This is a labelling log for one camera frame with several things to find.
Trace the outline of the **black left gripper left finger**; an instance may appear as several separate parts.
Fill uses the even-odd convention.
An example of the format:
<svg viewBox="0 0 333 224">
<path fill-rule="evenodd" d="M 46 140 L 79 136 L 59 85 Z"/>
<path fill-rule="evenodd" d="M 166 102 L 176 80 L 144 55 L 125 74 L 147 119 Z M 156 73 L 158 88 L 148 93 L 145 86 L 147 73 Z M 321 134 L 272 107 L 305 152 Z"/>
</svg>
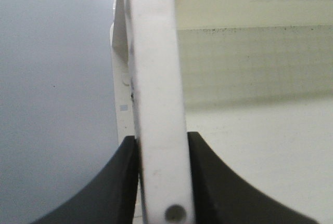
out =
<svg viewBox="0 0 333 224">
<path fill-rule="evenodd" d="M 127 136 L 87 186 L 36 223 L 132 223 L 138 166 L 137 142 Z"/>
</svg>

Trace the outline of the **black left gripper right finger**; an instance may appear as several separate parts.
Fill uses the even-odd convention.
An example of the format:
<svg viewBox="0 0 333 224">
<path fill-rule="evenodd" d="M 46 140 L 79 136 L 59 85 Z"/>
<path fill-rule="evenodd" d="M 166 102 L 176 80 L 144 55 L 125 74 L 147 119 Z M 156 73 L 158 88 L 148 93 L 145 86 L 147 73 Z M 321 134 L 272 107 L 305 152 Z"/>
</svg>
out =
<svg viewBox="0 0 333 224">
<path fill-rule="evenodd" d="M 198 132 L 187 137 L 197 223 L 316 223 L 242 179 Z"/>
</svg>

